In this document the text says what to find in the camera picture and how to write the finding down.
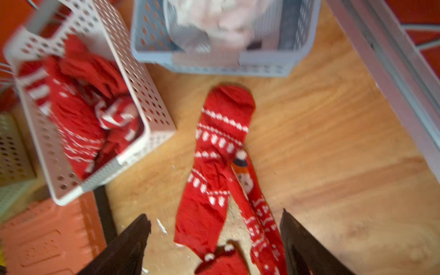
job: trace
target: white debris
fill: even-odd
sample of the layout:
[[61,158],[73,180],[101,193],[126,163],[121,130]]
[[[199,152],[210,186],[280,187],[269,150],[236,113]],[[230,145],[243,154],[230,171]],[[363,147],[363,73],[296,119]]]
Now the white debris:
[[168,232],[166,231],[165,227],[162,225],[161,221],[159,219],[156,219],[158,221],[159,227],[161,228],[162,232],[168,235]]

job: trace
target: christmas sock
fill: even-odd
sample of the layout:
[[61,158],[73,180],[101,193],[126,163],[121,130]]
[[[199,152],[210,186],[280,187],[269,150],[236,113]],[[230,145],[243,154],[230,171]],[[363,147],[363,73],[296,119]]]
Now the christmas sock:
[[35,101],[42,113],[49,115],[50,100],[49,87],[46,85],[47,72],[43,61],[28,61],[22,64],[18,71],[17,82],[19,82],[26,93]]
[[213,253],[223,227],[230,162],[242,146],[255,110],[251,94],[223,85],[213,89],[202,108],[194,166],[176,216],[174,241],[191,248],[201,259]]
[[286,275],[281,236],[245,151],[237,151],[232,170],[236,178],[228,182],[228,187],[252,240],[252,262],[261,274]]
[[240,254],[232,244],[224,247],[224,252],[208,253],[205,262],[194,272],[196,275],[248,275],[249,272]]
[[89,52],[75,35],[67,36],[65,50],[65,57],[60,62],[63,74],[88,82],[107,98],[128,94],[127,85],[115,62]]
[[94,169],[94,159],[103,145],[105,132],[93,109],[82,98],[77,83],[60,72],[59,59],[50,56],[45,66],[50,90],[50,118],[58,127],[64,153],[73,171],[83,180]]

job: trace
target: perforated basket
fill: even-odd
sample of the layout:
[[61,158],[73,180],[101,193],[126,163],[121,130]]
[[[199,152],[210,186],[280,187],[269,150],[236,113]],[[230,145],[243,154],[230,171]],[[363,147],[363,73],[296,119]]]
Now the perforated basket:
[[[51,38],[36,33],[64,5],[71,10]],[[43,55],[64,53],[67,34],[80,38],[89,50],[116,61],[144,124],[144,132],[122,154],[109,161],[85,181],[73,173],[63,152],[58,130],[37,108],[15,79],[26,119],[54,201],[65,205],[84,192],[104,185],[130,165],[170,138],[176,128],[146,68],[130,52],[128,30],[119,12],[106,0],[46,0],[26,26],[22,26],[5,47],[4,53],[16,74],[20,64]]]
[[162,0],[135,0],[131,49],[137,60],[178,73],[283,77],[310,52],[320,7],[320,0],[283,0],[277,51],[217,55],[182,51],[168,36]]

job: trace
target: basket handle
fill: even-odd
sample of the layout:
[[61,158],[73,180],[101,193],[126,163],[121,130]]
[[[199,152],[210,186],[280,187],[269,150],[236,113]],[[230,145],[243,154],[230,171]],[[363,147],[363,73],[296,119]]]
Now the basket handle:
[[52,20],[52,15],[57,12],[61,5],[62,3],[58,0],[45,0],[26,23],[26,30],[35,35],[40,35],[45,26]]

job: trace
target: red knitted clothing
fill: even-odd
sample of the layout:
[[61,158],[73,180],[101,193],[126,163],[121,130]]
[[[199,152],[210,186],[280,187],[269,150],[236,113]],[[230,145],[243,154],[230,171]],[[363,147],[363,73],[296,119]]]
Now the red knitted clothing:
[[192,172],[176,217],[174,241],[201,259],[213,253],[226,218],[232,180],[230,162],[249,131],[255,110],[251,94],[226,85],[213,89],[202,108],[196,131]]
[[[208,95],[196,131],[194,166],[177,212],[174,241],[209,260],[231,194],[251,236],[252,262],[261,274],[286,275],[278,228],[250,160],[241,150],[254,108],[252,96],[235,86],[219,86]],[[223,257],[214,264],[203,263],[196,274],[247,274],[241,268],[234,273],[236,264],[236,257]]]

